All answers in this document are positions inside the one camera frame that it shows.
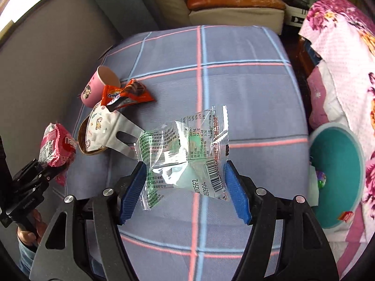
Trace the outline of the person's left hand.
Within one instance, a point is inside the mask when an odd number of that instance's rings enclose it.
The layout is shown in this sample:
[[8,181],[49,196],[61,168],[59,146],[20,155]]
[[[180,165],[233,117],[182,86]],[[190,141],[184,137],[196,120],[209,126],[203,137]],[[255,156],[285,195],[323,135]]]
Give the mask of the person's left hand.
[[31,220],[26,226],[17,227],[17,237],[27,247],[36,247],[47,229],[47,224],[43,221],[40,212],[34,209],[31,213]]

